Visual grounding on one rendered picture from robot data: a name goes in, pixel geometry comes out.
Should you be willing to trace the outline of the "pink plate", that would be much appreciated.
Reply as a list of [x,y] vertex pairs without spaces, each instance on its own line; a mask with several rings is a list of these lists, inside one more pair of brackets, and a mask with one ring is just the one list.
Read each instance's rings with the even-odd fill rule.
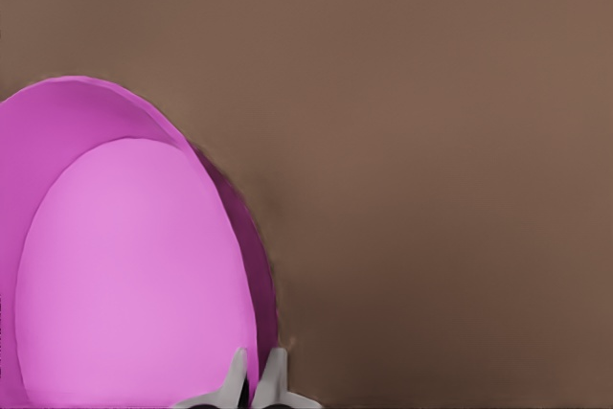
[[0,102],[0,409],[250,396],[276,344],[248,210],[152,104],[79,77]]

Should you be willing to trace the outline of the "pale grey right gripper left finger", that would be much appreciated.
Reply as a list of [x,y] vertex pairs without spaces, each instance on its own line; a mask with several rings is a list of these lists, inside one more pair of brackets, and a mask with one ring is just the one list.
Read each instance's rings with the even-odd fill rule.
[[248,379],[246,349],[239,348],[232,358],[222,385],[215,391],[184,399],[174,409],[247,409]]

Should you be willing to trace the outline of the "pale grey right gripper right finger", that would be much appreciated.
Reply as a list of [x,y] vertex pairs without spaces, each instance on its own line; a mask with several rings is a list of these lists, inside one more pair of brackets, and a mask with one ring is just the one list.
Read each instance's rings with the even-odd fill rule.
[[288,390],[287,369],[286,349],[272,349],[252,399],[252,409],[324,409],[319,402]]

